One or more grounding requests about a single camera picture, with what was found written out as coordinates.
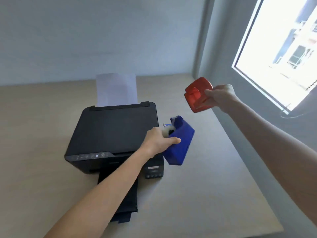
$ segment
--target scanner lid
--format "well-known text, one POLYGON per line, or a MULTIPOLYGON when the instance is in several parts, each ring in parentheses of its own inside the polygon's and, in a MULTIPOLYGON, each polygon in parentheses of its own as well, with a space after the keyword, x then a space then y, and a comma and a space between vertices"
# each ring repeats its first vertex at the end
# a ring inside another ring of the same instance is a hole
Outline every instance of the scanner lid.
POLYGON ((140 104, 85 108, 81 113, 65 156, 111 152, 135 152, 146 132, 158 127, 156 105, 140 104))

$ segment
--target window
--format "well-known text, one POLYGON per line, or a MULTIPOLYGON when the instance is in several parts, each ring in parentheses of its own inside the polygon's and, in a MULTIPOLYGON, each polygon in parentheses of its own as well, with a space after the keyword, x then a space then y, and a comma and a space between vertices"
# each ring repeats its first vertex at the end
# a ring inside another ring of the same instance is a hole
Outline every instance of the window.
POLYGON ((233 68, 285 113, 317 85, 317 0, 258 0, 233 68))

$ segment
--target table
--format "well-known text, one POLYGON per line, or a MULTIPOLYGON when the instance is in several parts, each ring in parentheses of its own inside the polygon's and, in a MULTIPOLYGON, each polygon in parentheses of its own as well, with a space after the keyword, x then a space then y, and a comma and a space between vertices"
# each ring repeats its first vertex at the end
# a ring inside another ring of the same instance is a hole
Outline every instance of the table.
MULTIPOLYGON (((156 103, 160 125, 181 115, 196 131, 182 166, 139 179, 138 213, 103 237, 250 237, 282 231, 211 109, 184 98, 190 75, 138 77, 138 101, 156 103)), ((0 87, 0 236, 42 237, 97 184, 64 160, 94 80, 0 87)))

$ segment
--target forearm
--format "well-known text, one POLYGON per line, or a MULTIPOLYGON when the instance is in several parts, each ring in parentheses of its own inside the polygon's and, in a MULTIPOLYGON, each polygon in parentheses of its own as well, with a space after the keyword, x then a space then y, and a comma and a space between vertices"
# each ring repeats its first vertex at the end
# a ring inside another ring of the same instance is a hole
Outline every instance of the forearm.
POLYGON ((75 204, 49 231, 52 237, 100 237, 150 157, 138 150, 75 204))
POLYGON ((233 102, 228 114, 285 191, 317 224, 317 153, 243 103, 233 102))

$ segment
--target person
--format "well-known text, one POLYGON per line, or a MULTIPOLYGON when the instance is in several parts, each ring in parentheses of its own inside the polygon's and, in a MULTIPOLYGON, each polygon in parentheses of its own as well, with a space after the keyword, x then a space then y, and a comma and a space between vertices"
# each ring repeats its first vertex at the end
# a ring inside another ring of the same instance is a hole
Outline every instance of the person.
MULTIPOLYGON (((231 85, 205 93, 209 97, 205 103, 233 119, 277 181, 317 225, 317 153, 242 103, 231 85)), ((176 137, 163 138, 158 127, 149 130, 140 148, 66 212, 45 238, 100 237, 145 162, 180 142, 176 137)))

